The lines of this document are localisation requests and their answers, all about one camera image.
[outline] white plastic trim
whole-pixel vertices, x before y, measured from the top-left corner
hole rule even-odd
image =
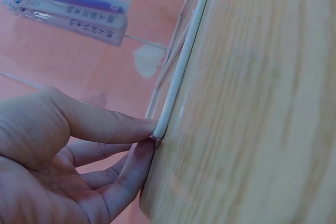
[[[194,45],[194,41],[197,35],[199,24],[201,23],[202,15],[205,9],[207,0],[198,0],[195,14],[192,18],[190,29],[186,36],[186,41],[181,51],[179,61],[173,75],[169,91],[164,102],[164,106],[158,121],[158,125],[153,132],[153,135],[156,139],[162,139],[164,133],[166,132],[170,116],[173,111],[174,103],[179,92],[179,88],[183,79],[183,75]]]

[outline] light wood board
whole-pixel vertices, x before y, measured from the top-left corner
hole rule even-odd
[[[153,224],[336,223],[336,0],[208,0],[141,196]]]

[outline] finger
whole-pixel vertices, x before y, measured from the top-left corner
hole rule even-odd
[[[112,185],[99,188],[108,207],[110,220],[118,216],[137,196],[143,185],[155,151],[155,143],[148,139],[137,144]]]
[[[77,101],[57,89],[43,95],[63,114],[71,136],[100,143],[131,144],[147,139],[156,127],[153,120],[139,120],[119,112]]]
[[[129,151],[131,144],[102,144],[87,141],[74,141],[66,145],[74,167],[103,160],[116,153]]]
[[[127,155],[106,170],[81,174],[81,177],[85,180],[85,182],[92,190],[96,190],[100,187],[110,185],[114,183],[115,180],[118,178],[122,168],[125,165],[126,160]]]
[[[70,135],[93,142],[130,144],[155,123],[76,101],[55,88],[0,103],[0,156],[41,170]]]

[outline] plastic packaging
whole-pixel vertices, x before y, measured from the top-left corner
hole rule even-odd
[[[119,46],[130,2],[122,0],[2,0],[15,15]]]

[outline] hand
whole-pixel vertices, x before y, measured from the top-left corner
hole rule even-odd
[[[54,88],[0,103],[0,223],[110,223],[146,179],[154,128]],[[105,171],[75,169],[136,142]]]

